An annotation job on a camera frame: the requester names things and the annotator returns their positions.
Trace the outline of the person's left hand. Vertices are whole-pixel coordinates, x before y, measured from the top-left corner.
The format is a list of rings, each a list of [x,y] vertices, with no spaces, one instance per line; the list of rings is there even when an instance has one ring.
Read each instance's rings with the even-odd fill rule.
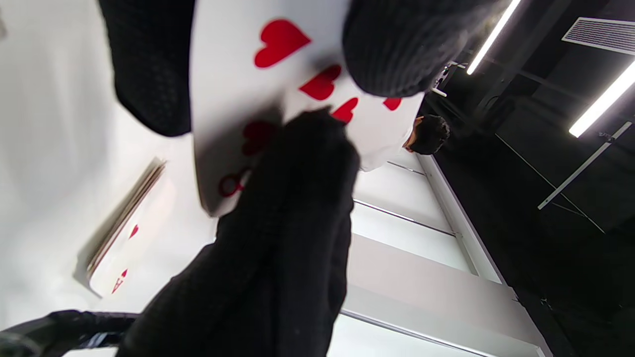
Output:
[[[191,131],[193,0],[100,0],[119,102],[163,136]],[[506,0],[354,0],[343,58],[364,92],[405,98],[429,91]]]

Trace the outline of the person's right hand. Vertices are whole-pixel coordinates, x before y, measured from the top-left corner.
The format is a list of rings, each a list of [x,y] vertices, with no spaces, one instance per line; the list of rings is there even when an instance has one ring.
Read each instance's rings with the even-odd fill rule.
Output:
[[[324,357],[347,294],[359,156],[320,109],[281,128],[216,240],[153,298],[119,357]]]

